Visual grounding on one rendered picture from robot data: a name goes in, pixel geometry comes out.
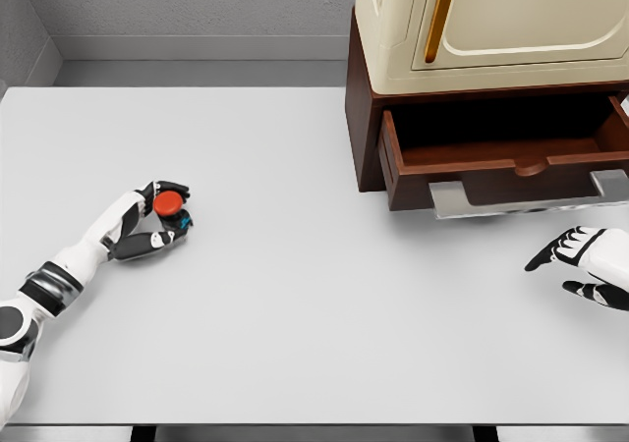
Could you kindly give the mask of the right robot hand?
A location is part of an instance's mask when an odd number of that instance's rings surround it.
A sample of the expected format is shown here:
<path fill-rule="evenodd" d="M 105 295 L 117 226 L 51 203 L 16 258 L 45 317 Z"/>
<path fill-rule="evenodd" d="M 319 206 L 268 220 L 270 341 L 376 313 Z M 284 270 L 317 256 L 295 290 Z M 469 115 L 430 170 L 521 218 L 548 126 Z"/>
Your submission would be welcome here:
<path fill-rule="evenodd" d="M 629 233 L 617 228 L 575 226 L 548 243 L 524 267 L 554 261 L 585 270 L 598 283 L 565 281 L 562 288 L 596 304 L 629 311 Z"/>

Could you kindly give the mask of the brown wooden drawer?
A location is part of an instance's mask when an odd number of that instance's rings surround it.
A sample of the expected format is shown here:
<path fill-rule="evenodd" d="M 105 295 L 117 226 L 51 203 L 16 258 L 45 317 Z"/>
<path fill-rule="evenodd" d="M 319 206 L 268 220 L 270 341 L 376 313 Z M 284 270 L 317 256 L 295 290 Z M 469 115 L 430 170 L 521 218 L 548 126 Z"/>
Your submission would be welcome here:
<path fill-rule="evenodd" d="M 592 172 L 629 176 L 629 114 L 606 93 L 400 105 L 378 153 L 391 210 L 431 208 L 429 184 L 452 181 L 473 205 L 593 196 Z"/>

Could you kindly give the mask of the cream cabinet with door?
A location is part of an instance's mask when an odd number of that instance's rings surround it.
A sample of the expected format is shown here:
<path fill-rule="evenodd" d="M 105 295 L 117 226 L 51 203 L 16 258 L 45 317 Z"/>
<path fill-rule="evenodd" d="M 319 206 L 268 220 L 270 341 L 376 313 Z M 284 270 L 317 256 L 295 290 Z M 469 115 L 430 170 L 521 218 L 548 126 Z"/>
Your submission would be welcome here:
<path fill-rule="evenodd" d="M 629 80 L 629 0 L 452 0 L 433 63 L 435 0 L 356 0 L 372 89 L 428 93 Z"/>

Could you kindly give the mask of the red push-button switch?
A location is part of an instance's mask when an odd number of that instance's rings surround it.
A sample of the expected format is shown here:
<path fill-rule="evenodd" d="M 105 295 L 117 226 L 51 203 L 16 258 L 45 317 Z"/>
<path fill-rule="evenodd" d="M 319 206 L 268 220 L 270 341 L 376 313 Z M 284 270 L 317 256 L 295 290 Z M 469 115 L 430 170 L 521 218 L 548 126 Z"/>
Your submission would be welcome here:
<path fill-rule="evenodd" d="M 193 225 L 190 213 L 184 208 L 184 199 L 177 192 L 158 194 L 152 206 L 160 223 L 167 230 L 186 231 Z"/>

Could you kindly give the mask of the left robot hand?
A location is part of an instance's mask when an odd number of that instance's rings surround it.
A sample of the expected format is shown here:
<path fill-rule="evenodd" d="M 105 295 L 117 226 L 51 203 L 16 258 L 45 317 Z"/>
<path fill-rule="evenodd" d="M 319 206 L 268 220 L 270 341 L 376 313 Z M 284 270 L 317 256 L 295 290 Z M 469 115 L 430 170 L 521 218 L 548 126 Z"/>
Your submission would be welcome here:
<path fill-rule="evenodd" d="M 154 212 L 152 205 L 156 196 L 168 191 L 179 193 L 184 204 L 190 197 L 187 186 L 169 181 L 152 181 L 141 190 L 123 194 L 88 228 L 85 237 L 104 246 L 108 260 L 135 259 L 172 245 L 184 238 L 194 223 L 186 231 L 167 230 L 160 223 L 160 231 L 133 233 L 140 222 Z"/>

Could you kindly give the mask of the brown wooden cabinet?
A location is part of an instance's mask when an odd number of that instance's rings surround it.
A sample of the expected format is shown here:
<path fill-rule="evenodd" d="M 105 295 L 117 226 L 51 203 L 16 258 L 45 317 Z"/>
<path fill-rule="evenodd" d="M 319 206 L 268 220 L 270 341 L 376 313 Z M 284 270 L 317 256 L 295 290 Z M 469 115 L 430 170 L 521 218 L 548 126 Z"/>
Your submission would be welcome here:
<path fill-rule="evenodd" d="M 629 94 L 629 80 L 500 89 L 377 94 L 372 90 L 363 44 L 355 17 L 351 18 L 345 112 L 359 191 L 384 189 L 377 140 L 383 111 L 407 114 L 413 136 L 429 142 L 470 143 L 465 121 L 487 122 L 479 133 L 489 139 L 528 139 L 540 136 L 584 135 L 611 112 L 611 102 Z"/>

